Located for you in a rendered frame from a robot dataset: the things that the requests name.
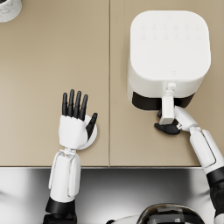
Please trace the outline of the white air fryer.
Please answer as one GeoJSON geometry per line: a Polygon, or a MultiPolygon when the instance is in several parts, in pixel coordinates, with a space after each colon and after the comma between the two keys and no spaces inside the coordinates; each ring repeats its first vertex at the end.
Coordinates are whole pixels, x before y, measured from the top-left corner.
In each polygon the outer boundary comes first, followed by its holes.
{"type": "Polygon", "coordinates": [[[139,109],[174,120],[174,101],[196,93],[211,65],[207,23],[187,10],[147,10],[130,26],[127,94],[139,109]]]}

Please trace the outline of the white round plate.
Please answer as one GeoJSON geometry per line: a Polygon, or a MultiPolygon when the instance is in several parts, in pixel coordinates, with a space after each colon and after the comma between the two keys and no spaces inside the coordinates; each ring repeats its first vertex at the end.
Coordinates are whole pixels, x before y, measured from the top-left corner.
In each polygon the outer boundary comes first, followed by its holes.
{"type": "MultiPolygon", "coordinates": [[[[86,115],[85,116],[85,124],[88,124],[90,122],[90,120],[91,120],[91,117],[89,115],[86,115]]],[[[93,142],[95,141],[96,137],[97,137],[97,126],[95,124],[91,137],[87,140],[87,142],[84,145],[82,145],[78,149],[78,151],[85,150],[86,148],[91,146],[93,144],[93,142]]]]}

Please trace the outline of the white marbled round pot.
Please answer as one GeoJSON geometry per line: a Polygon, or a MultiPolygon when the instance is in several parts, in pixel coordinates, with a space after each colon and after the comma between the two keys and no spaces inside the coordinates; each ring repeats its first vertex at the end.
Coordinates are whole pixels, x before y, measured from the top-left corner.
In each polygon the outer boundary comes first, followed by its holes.
{"type": "Polygon", "coordinates": [[[9,22],[22,10],[22,0],[0,0],[0,23],[9,22]]]}

